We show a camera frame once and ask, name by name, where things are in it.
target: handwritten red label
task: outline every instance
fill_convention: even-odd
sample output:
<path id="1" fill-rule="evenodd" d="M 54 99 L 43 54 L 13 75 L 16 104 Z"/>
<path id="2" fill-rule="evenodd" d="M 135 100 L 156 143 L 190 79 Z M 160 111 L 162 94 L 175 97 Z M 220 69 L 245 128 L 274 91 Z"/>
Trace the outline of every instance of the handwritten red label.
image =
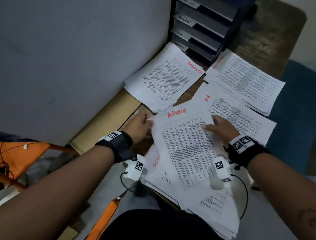
<path id="1" fill-rule="evenodd" d="M 213 66 L 213 69 L 217 68 L 217 66 L 221 63 L 221 61 L 224 59 L 224 57 L 221 57 L 217 63 Z"/>
<path id="2" fill-rule="evenodd" d="M 203 73 L 201 70 L 197 69 L 191 62 L 189 62 L 188 65 L 195 69 L 195 71 L 197 71 L 198 73 Z"/>
<path id="3" fill-rule="evenodd" d="M 178 110 L 178 111 L 172 111 L 171 113 L 168 113 L 168 118 L 170 118 L 170 117 L 172 117 L 172 116 L 174 116 L 174 115 L 179 115 L 179 114 L 181 114 L 181 113 L 186 113 L 186 109 L 184 108 L 184 109 L 181 109 L 181 110 Z"/>
<path id="4" fill-rule="evenodd" d="M 210 95 L 206 95 L 206 97 L 204 98 L 204 100 L 208 102 L 210 97 L 211 97 Z"/>
<path id="5" fill-rule="evenodd" d="M 153 164 L 154 167 L 157 167 L 158 163 L 160 160 L 160 155 L 157 157 L 157 159 L 155 160 L 155 164 Z"/>

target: white wall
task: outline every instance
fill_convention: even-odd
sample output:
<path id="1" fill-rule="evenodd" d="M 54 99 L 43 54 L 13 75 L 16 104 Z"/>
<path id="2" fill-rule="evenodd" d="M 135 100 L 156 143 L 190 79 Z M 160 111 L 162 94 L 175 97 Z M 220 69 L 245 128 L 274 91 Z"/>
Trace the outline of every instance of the white wall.
<path id="1" fill-rule="evenodd" d="M 0 0 L 0 131 L 65 145 L 166 43 L 171 0 Z"/>
<path id="2" fill-rule="evenodd" d="M 307 22 L 292 52 L 291 59 L 316 71 L 316 1 L 282 0 L 306 12 Z"/>

